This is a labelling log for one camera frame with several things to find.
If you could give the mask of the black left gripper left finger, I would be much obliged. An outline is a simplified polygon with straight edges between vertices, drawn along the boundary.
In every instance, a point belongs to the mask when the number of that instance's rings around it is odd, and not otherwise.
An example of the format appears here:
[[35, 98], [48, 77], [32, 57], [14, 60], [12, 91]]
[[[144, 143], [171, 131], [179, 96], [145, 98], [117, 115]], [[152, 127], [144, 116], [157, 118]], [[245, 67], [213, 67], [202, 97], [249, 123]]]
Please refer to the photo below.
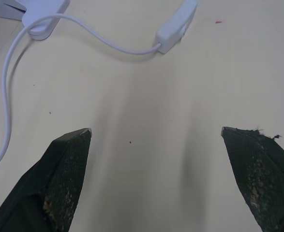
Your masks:
[[0, 232], [68, 232], [83, 187], [92, 132], [53, 140], [0, 206]]

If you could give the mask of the white box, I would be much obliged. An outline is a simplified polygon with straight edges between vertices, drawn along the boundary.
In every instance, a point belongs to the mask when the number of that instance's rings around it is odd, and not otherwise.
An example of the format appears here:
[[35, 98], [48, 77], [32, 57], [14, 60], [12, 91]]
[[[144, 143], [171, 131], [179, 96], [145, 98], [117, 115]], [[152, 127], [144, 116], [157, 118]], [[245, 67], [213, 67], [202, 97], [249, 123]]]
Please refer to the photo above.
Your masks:
[[0, 0], [0, 17], [19, 20], [26, 12], [24, 5], [19, 0]]

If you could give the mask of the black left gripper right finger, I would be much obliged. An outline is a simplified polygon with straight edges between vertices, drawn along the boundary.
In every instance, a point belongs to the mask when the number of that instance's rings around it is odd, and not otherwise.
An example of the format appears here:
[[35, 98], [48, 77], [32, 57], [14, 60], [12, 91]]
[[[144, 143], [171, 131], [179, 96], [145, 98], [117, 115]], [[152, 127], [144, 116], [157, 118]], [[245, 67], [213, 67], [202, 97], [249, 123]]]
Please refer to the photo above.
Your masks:
[[258, 130], [223, 127], [237, 186], [262, 232], [284, 232], [284, 150]]

